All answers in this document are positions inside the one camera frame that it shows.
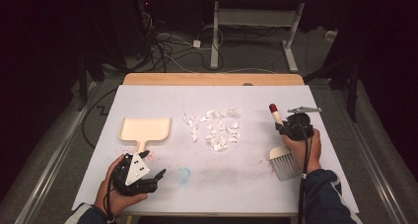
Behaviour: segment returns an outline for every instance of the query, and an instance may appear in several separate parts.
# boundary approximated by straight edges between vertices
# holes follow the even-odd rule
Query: brush handle
[[[273,115],[274,121],[276,121],[276,123],[280,123],[283,125],[282,118],[280,117],[280,113],[277,111],[276,105],[270,104],[269,108],[270,108],[271,115]]]

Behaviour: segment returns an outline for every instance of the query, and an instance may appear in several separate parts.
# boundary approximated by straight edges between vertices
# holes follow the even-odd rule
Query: desk
[[[299,21],[302,17],[305,3],[299,3],[295,11],[249,10],[249,9],[221,9],[219,1],[215,1],[213,17],[213,43],[211,52],[211,68],[218,68],[219,25],[246,25],[267,27],[290,27],[289,38],[282,41],[282,46],[289,69],[298,72],[295,57],[291,49]]]
[[[243,83],[254,86],[241,86]],[[296,216],[299,178],[279,182],[267,160],[268,152],[282,143],[268,109],[270,103],[281,107],[283,117],[290,115],[287,109],[316,107],[309,87],[298,75],[127,75],[117,91],[73,208],[83,201],[92,203],[108,165],[118,155],[135,149],[117,137],[125,117],[169,116],[172,128],[168,140],[150,144],[147,149],[151,152],[145,159],[151,176],[163,168],[167,172],[159,181],[159,189],[146,201],[125,209],[125,214]],[[199,115],[204,110],[229,106],[238,108],[242,115],[237,118],[242,136],[236,144],[215,152],[205,143],[204,135],[199,135],[197,142],[191,141],[190,128],[182,119],[184,112]],[[310,116],[313,126],[321,131],[322,149],[326,151],[322,152],[321,164],[339,175],[346,203],[358,212],[320,115]]]

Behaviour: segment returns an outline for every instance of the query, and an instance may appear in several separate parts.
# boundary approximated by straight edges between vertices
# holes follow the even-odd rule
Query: brush
[[[274,104],[269,106],[274,121],[283,126],[277,107]],[[268,159],[281,182],[301,174],[301,171],[292,157],[292,151],[287,146],[278,146],[271,149]]]

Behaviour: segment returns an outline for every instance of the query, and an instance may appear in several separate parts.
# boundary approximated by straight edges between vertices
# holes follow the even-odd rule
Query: hand
[[[305,141],[293,141],[287,135],[282,135],[282,139],[283,142],[292,150],[292,156],[298,163],[299,169],[302,171],[304,167],[306,152]],[[315,128],[313,129],[313,137],[308,139],[308,146],[310,146],[310,144],[312,144],[312,146],[311,155],[308,162],[307,174],[314,170],[320,169],[320,135],[319,130]]]
[[[95,206],[100,208],[105,214],[105,195],[107,194],[107,186],[110,179],[111,172],[114,168],[123,160],[123,156],[121,155],[118,157],[109,167],[107,173],[105,175],[104,181],[102,181],[101,186],[99,187],[98,195],[96,197]],[[116,189],[110,192],[110,211],[114,217],[120,215],[123,209],[126,207],[138,203],[142,200],[148,198],[148,194],[146,193],[139,193],[134,196],[124,196],[120,194]]]

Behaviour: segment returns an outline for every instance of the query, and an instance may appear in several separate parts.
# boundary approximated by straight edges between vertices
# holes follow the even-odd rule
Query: sleeve
[[[97,207],[82,203],[73,214],[67,219],[65,224],[106,224],[106,215]]]
[[[305,218],[308,224],[362,223],[345,204],[341,182],[332,171],[315,170],[305,183]]]

